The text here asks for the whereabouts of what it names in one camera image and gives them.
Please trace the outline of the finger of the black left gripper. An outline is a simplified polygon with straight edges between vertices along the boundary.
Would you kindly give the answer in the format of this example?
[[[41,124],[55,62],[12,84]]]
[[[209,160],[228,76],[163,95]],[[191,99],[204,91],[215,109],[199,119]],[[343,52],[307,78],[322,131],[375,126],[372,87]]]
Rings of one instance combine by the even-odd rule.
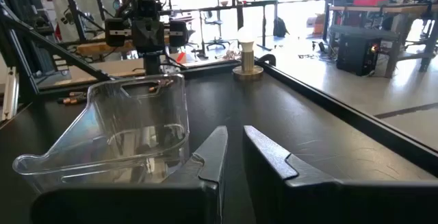
[[[125,43],[125,25],[121,18],[105,20],[105,42],[111,47],[121,47]]]
[[[188,29],[185,21],[169,22],[169,43],[171,47],[182,47],[188,42]]]

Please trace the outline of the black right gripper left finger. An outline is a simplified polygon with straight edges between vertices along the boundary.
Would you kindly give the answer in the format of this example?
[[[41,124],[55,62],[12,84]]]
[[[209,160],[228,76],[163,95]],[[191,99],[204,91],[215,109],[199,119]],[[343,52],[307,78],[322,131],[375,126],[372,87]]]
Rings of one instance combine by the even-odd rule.
[[[32,203],[32,223],[221,223],[228,131],[218,126],[160,184],[73,184]]]

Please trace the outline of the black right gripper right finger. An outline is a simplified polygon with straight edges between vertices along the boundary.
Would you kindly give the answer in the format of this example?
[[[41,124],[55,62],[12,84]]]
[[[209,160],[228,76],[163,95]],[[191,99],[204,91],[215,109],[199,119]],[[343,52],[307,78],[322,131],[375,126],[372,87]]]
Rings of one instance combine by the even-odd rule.
[[[432,223],[437,181],[337,179],[253,126],[242,134],[246,181],[257,223]]]

